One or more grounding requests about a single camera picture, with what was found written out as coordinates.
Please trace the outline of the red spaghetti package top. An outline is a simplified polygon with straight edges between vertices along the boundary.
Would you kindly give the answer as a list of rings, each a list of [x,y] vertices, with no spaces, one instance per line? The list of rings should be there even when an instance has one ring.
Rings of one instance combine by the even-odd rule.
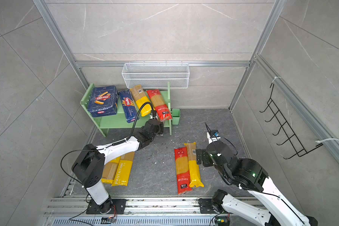
[[[159,116],[160,121],[171,120],[171,112],[158,89],[147,90],[147,94]]]

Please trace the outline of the blue Barilla spaghetti package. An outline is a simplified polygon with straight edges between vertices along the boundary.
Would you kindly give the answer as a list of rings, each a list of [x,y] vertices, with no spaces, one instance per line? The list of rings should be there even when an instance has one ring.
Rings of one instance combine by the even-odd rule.
[[[120,102],[122,104],[123,112],[127,123],[135,121],[137,116],[137,109],[134,103],[134,98],[129,89],[121,90],[118,92]]]

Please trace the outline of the yellow brown spaghetti package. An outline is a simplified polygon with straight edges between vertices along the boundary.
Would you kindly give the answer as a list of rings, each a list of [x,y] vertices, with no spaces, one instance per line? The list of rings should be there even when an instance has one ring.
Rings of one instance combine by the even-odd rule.
[[[149,98],[146,95],[146,92],[143,90],[141,85],[137,85],[133,88],[130,89],[130,92],[134,98],[134,101],[137,105],[138,108],[141,108],[143,106],[143,104],[145,104],[146,102],[150,102]],[[152,111],[152,108],[149,104],[146,104],[141,112],[141,116],[145,117],[147,115],[149,115]]]

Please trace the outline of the blue Barilla pasta box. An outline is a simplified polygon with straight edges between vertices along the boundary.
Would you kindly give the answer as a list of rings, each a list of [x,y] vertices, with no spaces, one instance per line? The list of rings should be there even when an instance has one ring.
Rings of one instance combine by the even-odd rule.
[[[117,101],[116,86],[95,87],[92,90],[87,111],[93,118],[116,115]]]

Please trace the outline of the yellow Pastatime spaghetti package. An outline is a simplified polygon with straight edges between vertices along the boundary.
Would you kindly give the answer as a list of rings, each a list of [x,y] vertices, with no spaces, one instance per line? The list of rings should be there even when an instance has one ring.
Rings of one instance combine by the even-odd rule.
[[[112,186],[127,186],[134,161],[135,152],[121,156]]]

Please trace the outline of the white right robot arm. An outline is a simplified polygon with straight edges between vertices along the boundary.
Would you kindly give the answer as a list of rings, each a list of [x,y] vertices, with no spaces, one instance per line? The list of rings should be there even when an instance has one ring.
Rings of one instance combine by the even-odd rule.
[[[243,202],[224,190],[217,190],[211,199],[217,213],[232,213],[256,226],[317,226],[318,221],[302,214],[281,193],[267,171],[250,158],[238,158],[235,151],[221,140],[210,139],[205,149],[196,150],[197,163],[214,167],[223,181],[247,191],[264,208]]]

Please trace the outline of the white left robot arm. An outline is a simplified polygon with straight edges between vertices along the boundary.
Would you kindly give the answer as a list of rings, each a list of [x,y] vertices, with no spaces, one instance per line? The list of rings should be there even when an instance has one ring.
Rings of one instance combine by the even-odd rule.
[[[90,207],[96,214],[114,211],[114,204],[101,180],[105,165],[128,153],[148,146],[157,135],[163,134],[164,123],[149,119],[138,131],[124,139],[102,146],[86,145],[72,165],[72,172],[91,196]]]

